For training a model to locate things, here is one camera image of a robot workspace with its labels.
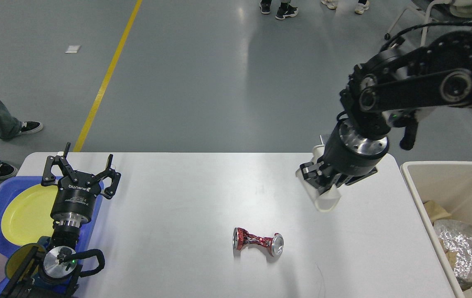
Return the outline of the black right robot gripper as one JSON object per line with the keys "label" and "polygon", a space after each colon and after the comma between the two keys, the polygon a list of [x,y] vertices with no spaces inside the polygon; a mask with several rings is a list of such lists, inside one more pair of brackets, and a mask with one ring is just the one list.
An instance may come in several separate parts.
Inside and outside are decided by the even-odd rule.
{"label": "black right robot gripper", "polygon": [[300,164],[303,180],[319,195],[333,185],[353,185],[378,172],[375,167],[389,151],[388,137],[361,136],[350,122],[338,122],[327,140],[321,162]]}

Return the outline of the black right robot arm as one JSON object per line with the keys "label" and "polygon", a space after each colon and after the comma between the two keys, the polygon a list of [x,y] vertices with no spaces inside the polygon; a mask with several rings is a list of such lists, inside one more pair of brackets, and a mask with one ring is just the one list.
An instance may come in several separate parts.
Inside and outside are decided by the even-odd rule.
{"label": "black right robot arm", "polygon": [[436,107],[472,109],[472,22],[415,25],[357,64],[340,91],[343,111],[323,152],[296,176],[317,196],[377,172],[388,134],[403,127],[400,147],[415,145],[419,121]]}

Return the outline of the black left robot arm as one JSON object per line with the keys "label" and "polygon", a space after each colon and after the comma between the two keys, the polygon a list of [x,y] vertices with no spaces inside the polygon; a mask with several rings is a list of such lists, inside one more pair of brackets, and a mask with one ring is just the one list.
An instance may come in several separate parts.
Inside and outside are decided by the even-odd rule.
{"label": "black left robot arm", "polygon": [[70,147],[67,143],[62,153],[48,156],[43,168],[41,185],[56,188],[50,212],[52,235],[9,257],[2,298],[71,298],[79,279],[105,268],[102,251],[84,250],[79,238],[83,225],[91,224],[98,214],[101,198],[113,198],[122,175],[112,168],[112,154],[98,174],[73,169],[67,160]]}

